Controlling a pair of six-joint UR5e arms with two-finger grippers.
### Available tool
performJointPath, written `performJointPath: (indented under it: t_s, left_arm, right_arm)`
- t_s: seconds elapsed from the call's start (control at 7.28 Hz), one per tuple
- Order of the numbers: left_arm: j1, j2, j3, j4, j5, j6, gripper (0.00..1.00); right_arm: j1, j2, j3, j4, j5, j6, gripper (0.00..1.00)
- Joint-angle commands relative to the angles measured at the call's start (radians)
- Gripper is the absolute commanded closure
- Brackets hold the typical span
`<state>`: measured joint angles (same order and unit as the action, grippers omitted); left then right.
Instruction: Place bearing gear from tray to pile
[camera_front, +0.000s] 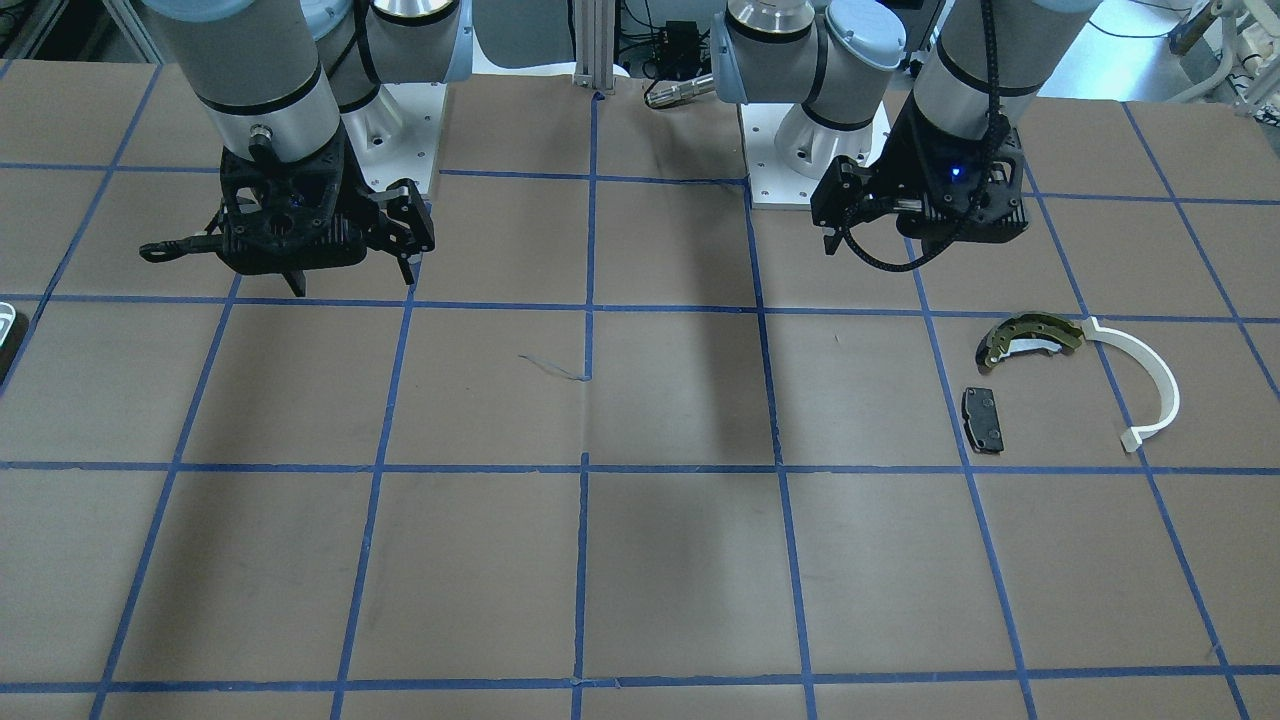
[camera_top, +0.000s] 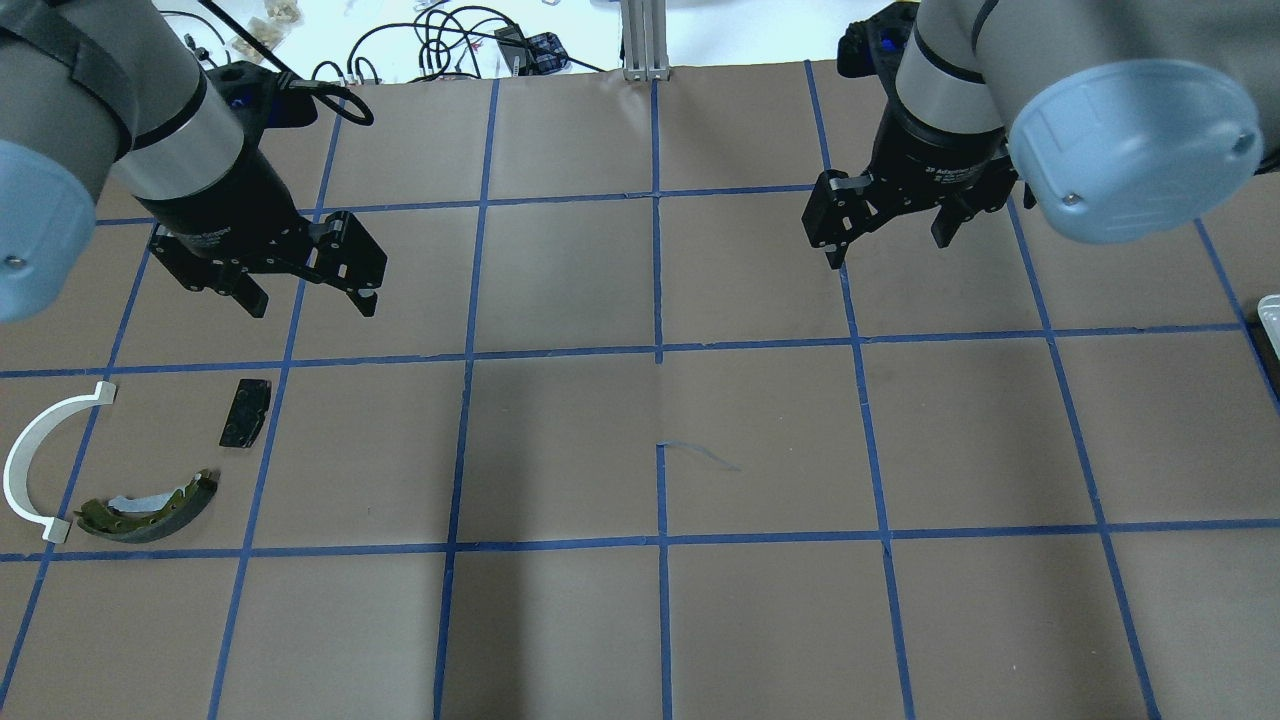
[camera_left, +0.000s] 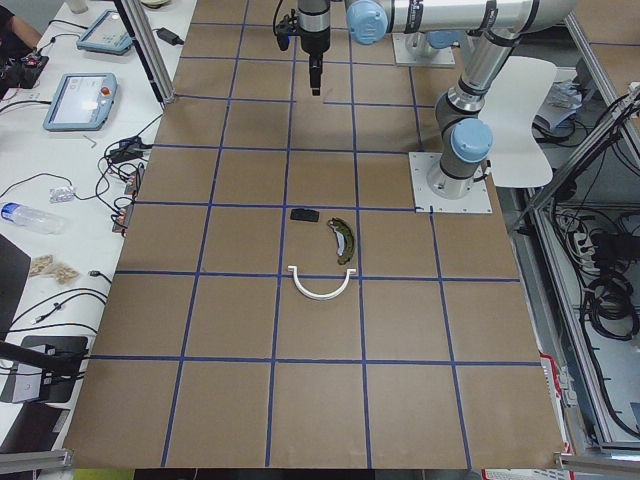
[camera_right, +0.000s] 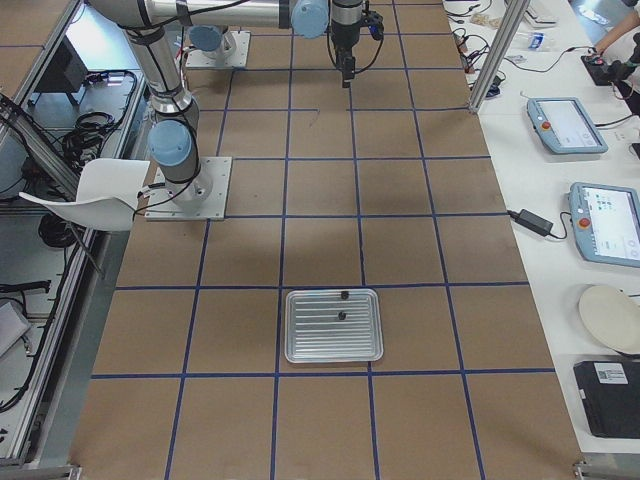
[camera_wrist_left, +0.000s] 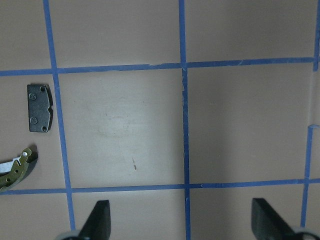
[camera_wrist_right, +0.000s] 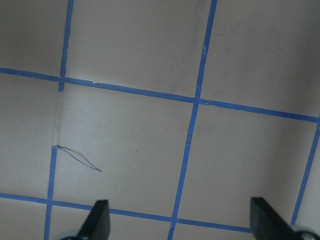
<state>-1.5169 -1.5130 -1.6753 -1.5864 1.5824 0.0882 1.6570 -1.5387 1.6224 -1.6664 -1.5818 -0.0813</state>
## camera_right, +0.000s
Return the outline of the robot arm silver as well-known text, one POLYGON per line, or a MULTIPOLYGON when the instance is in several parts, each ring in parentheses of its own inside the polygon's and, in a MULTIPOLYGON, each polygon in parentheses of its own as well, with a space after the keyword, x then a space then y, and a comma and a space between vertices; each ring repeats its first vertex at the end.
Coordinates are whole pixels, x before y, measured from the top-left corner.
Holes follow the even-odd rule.
POLYGON ((236 51, 233 33, 227 27, 196 25, 189 29, 192 45, 214 59, 226 59, 236 51))
POLYGON ((326 37, 344 87, 360 72, 353 49, 361 31, 384 40, 383 18, 366 1, 96 1, 93 6, 126 34, 142 68, 156 115, 148 148, 164 175, 169 199, 186 209, 202 204, 214 181, 198 152, 199 108, 165 39, 166 25, 179 23, 198 49, 214 53, 222 51, 231 26, 326 37))

